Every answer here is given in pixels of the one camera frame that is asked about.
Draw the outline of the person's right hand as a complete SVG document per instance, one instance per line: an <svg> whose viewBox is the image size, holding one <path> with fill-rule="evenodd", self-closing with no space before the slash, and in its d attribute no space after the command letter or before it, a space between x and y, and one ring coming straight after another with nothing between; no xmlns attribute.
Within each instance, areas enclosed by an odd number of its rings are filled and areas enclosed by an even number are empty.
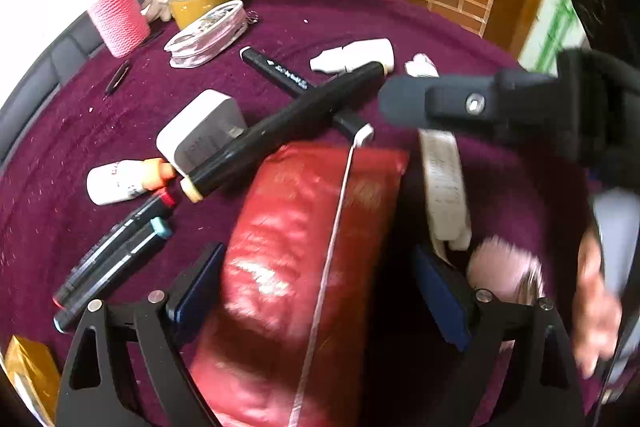
<svg viewBox="0 0 640 427"><path fill-rule="evenodd" d="M590 378L600 360L614 355L622 306L605 287L601 247L593 227L582 236L577 260L572 347L579 374Z"/></svg>

